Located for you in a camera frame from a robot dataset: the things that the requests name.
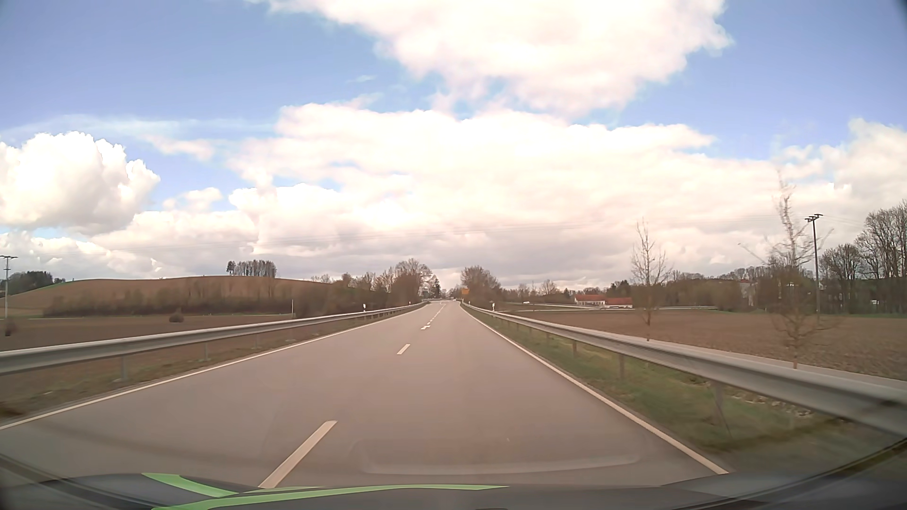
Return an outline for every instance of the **blue sky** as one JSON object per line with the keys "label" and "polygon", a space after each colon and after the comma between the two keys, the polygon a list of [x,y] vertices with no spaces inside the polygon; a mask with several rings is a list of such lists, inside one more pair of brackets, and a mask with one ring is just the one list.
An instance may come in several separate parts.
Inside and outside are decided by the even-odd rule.
{"label": "blue sky", "polygon": [[[181,192],[249,181],[215,157],[165,155],[140,136],[268,138],[280,108],[375,94],[377,112],[431,109],[444,79],[416,80],[375,38],[320,15],[242,0],[6,0],[0,4],[0,141],[89,132],[124,144],[161,176],[151,209]],[[717,18],[730,46],[688,55],[666,83],[576,123],[682,123],[706,155],[764,160],[787,145],[848,139],[863,118],[907,123],[907,15],[897,2],[736,0]],[[461,118],[473,106],[460,103]],[[292,184],[293,178],[277,177]],[[331,179],[318,181],[337,187]],[[226,201],[215,211],[230,210]]]}

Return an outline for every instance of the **building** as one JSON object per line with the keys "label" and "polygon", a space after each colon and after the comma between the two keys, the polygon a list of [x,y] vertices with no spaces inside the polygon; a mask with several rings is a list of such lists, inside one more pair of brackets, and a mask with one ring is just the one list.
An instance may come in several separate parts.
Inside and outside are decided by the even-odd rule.
{"label": "building", "polygon": [[606,309],[631,309],[633,298],[605,298]]}
{"label": "building", "polygon": [[600,294],[577,294],[573,296],[573,302],[578,305],[602,309],[633,308],[633,298],[607,298]]}
{"label": "building", "polygon": [[573,296],[574,303],[587,307],[604,307],[605,299],[601,294],[577,294]]}

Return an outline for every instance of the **asphalt road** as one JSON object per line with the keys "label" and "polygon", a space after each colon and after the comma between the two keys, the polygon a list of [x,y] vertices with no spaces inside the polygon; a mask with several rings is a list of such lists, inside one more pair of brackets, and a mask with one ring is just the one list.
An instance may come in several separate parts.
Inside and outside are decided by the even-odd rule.
{"label": "asphalt road", "polygon": [[57,476],[278,486],[713,474],[455,302],[7,426],[0,452]]}

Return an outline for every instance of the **cumulus cloud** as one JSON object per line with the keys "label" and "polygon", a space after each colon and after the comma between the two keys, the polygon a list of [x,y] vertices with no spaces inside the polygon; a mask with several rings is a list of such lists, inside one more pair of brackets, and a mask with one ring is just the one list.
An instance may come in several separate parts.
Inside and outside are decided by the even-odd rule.
{"label": "cumulus cloud", "polygon": [[165,200],[162,205],[167,210],[180,207],[187,211],[202,212],[207,211],[212,203],[223,200],[223,198],[223,194],[217,188],[205,188],[204,190],[186,191],[179,197]]}
{"label": "cumulus cloud", "polygon": [[357,26],[416,77],[441,75],[454,99],[499,84],[507,99],[566,114],[621,106],[687,55],[730,44],[722,0],[250,1]]}
{"label": "cumulus cloud", "polygon": [[[907,132],[863,120],[839,145],[791,147],[771,161],[706,156],[713,137],[682,124],[609,129],[506,109],[461,120],[308,104],[285,108],[276,132],[231,151],[232,168],[268,184],[229,193],[231,211],[210,211],[217,189],[189,191],[124,228],[15,249],[78,265],[64,276],[79,278],[220,273],[251,257],[306,277],[415,256],[445,286],[479,263],[508,285],[551,278],[576,288],[627,278],[642,217],[678,269],[757,264],[738,243],[760,251],[779,233],[779,168],[797,183],[797,210],[825,214],[832,243],[907,196]],[[287,178],[298,184],[272,184]]]}
{"label": "cumulus cloud", "polygon": [[0,142],[0,224],[84,234],[128,224],[160,178],[121,145],[90,134],[41,133],[16,148]]}
{"label": "cumulus cloud", "polygon": [[214,144],[210,140],[173,140],[166,136],[149,134],[142,137],[155,149],[164,154],[188,154],[193,158],[206,162],[214,155]]}

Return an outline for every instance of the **sky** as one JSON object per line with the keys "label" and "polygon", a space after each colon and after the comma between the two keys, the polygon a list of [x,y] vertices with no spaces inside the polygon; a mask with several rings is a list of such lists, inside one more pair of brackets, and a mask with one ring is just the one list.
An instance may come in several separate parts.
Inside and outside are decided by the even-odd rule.
{"label": "sky", "polygon": [[5,0],[0,250],[63,278],[759,263],[778,173],[851,240],[907,198],[894,1]]}

